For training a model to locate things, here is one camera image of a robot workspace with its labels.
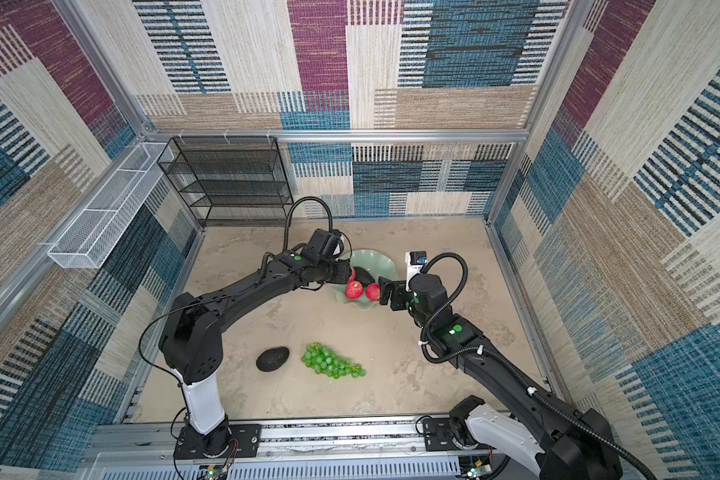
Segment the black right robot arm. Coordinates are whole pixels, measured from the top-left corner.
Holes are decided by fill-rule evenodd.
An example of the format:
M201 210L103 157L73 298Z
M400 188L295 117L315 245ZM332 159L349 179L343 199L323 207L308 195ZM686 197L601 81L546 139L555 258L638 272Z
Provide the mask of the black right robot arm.
M560 400L507 359L451 306L440 278L418 273L409 281L380 278L380 304L404 310L420 328L420 347L433 364L449 364L489 390L507 409L502 415L475 396L449 414L463 447L496 447L540 479L619 479L620 446L608 421Z

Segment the green fake grape bunch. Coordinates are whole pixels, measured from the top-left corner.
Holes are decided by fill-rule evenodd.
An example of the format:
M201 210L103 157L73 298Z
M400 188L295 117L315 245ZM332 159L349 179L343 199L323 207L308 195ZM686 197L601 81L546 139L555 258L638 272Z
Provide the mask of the green fake grape bunch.
M331 348L319 343L310 343L306 347L301 362L316 374L333 379L347 376L360 378L366 375L366 370L361 364L342 357Z

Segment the red fake apple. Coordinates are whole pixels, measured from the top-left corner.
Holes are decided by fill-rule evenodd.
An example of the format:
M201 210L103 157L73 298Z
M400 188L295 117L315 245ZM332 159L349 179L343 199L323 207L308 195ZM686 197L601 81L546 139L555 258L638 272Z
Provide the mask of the red fake apple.
M373 301L377 302L381 297L381 287L377 283L371 283L365 288L365 296Z
M351 280L345 287L345 296L349 300L357 300L364 294L364 286L357 280Z

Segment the dark avocado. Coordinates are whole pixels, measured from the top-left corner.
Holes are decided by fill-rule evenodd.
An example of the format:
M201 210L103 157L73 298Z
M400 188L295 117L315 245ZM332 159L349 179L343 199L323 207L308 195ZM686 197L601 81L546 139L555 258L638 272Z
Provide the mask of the dark avocado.
M359 282L363 287L367 287L371 283L375 283L375 277L362 267L354 267L354 280Z
M281 368L289 359L290 350L288 347L274 347L263 351L256 359L256 368L265 373L273 372Z

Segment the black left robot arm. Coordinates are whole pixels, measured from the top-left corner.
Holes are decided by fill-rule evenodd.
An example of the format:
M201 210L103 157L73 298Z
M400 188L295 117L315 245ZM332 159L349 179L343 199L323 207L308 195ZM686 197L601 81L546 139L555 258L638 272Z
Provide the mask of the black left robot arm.
M176 459L225 457L238 440L221 404L216 378L226 330L273 298L311 283L345 283L350 276L347 260L310 259L291 250L278 255L267 252L259 269L237 282L199 297L184 293L174 300L158 346L168 371L179 382L187 413L174 449Z

